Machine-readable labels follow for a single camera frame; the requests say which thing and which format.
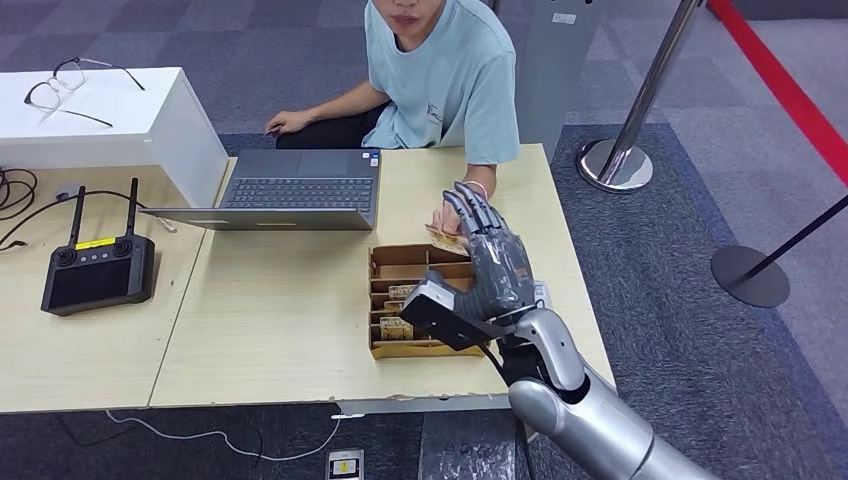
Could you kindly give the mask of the person's right hand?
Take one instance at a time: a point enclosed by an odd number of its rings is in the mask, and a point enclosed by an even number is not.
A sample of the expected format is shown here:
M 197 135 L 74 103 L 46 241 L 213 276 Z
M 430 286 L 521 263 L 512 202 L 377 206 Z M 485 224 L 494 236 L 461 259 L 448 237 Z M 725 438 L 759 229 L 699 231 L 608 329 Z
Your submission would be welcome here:
M 280 136 L 296 133 L 314 121 L 311 110 L 280 111 L 273 116 L 265 127 L 266 136 Z

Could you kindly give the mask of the person's left hand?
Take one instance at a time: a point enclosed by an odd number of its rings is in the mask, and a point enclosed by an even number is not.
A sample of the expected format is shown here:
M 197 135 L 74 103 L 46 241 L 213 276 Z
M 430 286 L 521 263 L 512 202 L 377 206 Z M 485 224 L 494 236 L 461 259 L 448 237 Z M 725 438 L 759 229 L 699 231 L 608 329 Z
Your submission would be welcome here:
M 433 211 L 430 225 L 448 235 L 459 236 L 462 234 L 461 219 L 455 208 L 444 200 L 442 205 Z

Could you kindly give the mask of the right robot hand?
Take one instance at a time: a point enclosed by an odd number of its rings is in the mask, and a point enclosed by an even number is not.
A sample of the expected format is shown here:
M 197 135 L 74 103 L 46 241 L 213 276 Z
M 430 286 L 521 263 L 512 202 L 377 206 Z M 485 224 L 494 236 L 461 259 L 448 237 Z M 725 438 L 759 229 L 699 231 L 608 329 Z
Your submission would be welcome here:
M 461 182 L 445 190 L 443 199 L 458 215 L 474 271 L 471 287 L 456 297 L 457 313 L 487 321 L 535 305 L 534 276 L 524 243 L 500 212 Z

